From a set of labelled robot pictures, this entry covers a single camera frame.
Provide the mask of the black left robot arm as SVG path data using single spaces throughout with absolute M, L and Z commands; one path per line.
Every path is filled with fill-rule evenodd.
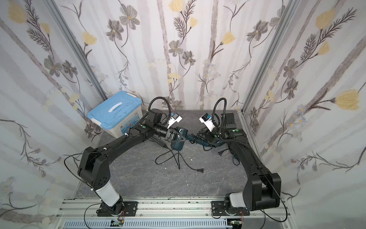
M 156 100 L 164 100 L 168 107 L 169 114 L 163 124 L 162 111 L 151 108 Z M 123 198 L 111 184 L 110 164 L 153 136 L 166 137 L 169 133 L 166 125 L 171 114 L 169 101 L 165 97 L 156 97 L 149 103 L 147 113 L 125 135 L 102 147 L 88 147 L 83 151 L 77 174 L 102 200 L 96 211 L 98 217 L 119 217 L 126 209 Z

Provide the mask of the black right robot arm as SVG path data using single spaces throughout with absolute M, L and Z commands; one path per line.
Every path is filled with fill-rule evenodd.
M 281 178 L 267 169 L 259 159 L 245 131 L 237 128 L 233 113 L 227 113 L 224 108 L 222 114 L 217 115 L 213 110 L 211 114 L 201 116 L 200 122 L 207 128 L 199 134 L 202 145 L 216 148 L 227 144 L 233 158 L 243 166 L 247 175 L 243 191 L 226 194 L 226 213 L 235 215 L 238 211 L 244 213 L 279 207 L 282 204 Z

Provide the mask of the dark green hair dryer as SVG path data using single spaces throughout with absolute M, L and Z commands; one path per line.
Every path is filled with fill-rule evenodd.
M 200 132 L 198 134 L 189 134 L 188 130 L 182 127 L 173 128 L 171 131 L 170 143 L 172 150 L 181 151 L 186 141 L 191 144 L 201 145 L 204 148 L 213 147 Z

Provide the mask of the black hair dryer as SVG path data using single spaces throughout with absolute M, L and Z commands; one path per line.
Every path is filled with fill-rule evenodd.
M 154 142 L 154 143 L 157 143 L 162 148 L 168 148 L 167 144 L 159 138 L 156 138 L 156 137 L 153 136 L 153 137 L 151 137 L 151 141 Z

